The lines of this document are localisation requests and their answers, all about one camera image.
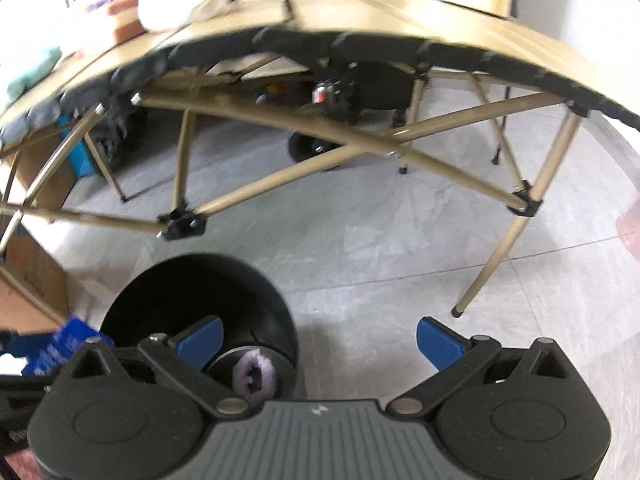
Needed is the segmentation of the black round trash bin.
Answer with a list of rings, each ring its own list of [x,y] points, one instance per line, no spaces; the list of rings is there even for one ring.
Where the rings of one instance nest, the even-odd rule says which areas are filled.
[[[209,315],[224,324],[224,344],[200,372],[232,389],[232,368],[259,349],[276,368],[275,399],[292,399],[299,344],[290,309],[264,274],[237,258],[200,252],[152,266],[116,297],[100,331],[132,347],[154,333],[174,338]]]

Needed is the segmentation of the black wagon cart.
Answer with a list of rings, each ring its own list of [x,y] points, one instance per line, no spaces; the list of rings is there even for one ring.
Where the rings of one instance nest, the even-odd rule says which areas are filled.
[[[308,87],[310,101],[299,113],[353,126],[364,110],[390,110],[390,125],[415,122],[430,77],[426,70],[402,70],[393,64],[352,62]]]

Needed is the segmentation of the pink fluffy rug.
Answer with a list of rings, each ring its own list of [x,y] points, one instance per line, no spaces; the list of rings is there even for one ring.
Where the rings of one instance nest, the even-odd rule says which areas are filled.
[[[3,480],[41,480],[42,474],[29,448],[1,457]]]

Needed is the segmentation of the blue printed box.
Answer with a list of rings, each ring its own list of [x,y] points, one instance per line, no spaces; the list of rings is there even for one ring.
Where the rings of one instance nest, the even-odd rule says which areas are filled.
[[[94,330],[79,318],[70,318],[54,332],[19,334],[1,330],[1,374],[9,376],[49,375],[63,366],[91,338],[99,338],[110,347],[114,341]]]

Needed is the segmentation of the cardboard box with green bag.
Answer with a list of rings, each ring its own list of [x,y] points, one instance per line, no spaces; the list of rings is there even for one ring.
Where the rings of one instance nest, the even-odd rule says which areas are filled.
[[[0,313],[19,334],[57,330],[70,316],[66,272],[24,228],[2,254]]]

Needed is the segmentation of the tan folding camping table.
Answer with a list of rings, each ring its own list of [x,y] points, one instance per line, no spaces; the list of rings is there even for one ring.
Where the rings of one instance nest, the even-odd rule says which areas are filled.
[[[347,98],[373,65],[411,81],[411,114],[403,126],[367,133],[346,122]],[[14,222],[33,216],[182,240],[201,235],[214,214],[280,186],[365,154],[398,157],[513,214],[506,236],[454,306],[460,316],[538,212],[582,120],[599,112],[638,126],[638,110],[616,101],[612,76],[611,65],[597,67],[514,21],[437,0],[238,1],[209,21],[67,62],[8,108],[1,117],[8,155],[57,133],[60,116],[70,114],[73,122],[24,200],[1,209]],[[538,176],[516,180],[509,191],[413,147],[432,134],[556,104],[566,115]],[[181,144],[174,206],[152,221],[38,207],[40,191],[70,150],[103,118],[130,106],[178,110],[184,132],[196,115],[217,116],[293,129],[332,150],[189,207],[189,148]]]

